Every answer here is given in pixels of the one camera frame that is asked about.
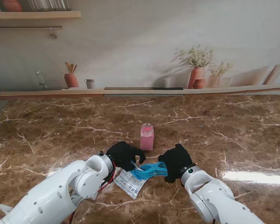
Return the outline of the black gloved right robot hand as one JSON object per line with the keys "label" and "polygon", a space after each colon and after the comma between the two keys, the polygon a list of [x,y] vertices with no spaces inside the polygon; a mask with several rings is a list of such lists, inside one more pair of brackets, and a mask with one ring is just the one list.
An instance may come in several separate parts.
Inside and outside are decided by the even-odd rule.
{"label": "black gloved right robot hand", "polygon": [[164,180],[168,183],[174,183],[180,179],[184,172],[195,166],[188,151],[181,145],[176,144],[175,148],[167,150],[158,157],[159,162],[164,162],[168,175]]}

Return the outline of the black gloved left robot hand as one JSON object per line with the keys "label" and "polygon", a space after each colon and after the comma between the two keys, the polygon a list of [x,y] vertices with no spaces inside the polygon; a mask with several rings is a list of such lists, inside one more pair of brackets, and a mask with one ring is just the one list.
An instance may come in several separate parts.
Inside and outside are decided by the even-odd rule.
{"label": "black gloved left robot hand", "polygon": [[124,169],[126,172],[135,169],[132,164],[136,162],[136,156],[140,157],[139,163],[142,164],[146,160],[146,156],[141,149],[132,147],[125,141],[121,141],[113,145],[106,152],[107,155],[111,156],[117,167]]}

